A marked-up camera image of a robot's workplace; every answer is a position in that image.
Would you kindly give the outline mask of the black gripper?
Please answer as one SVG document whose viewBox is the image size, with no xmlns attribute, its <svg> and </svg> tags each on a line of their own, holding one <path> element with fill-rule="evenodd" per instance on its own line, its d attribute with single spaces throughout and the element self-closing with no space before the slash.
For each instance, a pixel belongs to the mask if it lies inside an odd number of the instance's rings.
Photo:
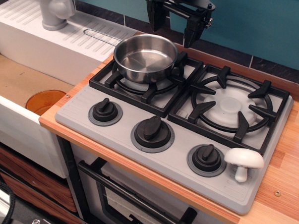
<svg viewBox="0 0 299 224">
<path fill-rule="evenodd" d="M 166 22 L 169 13 L 187 19 L 184 47 L 190 48 L 200 39 L 203 30 L 212 24 L 215 5 L 210 0 L 146 0 L 151 29 L 156 32 Z"/>
</svg>

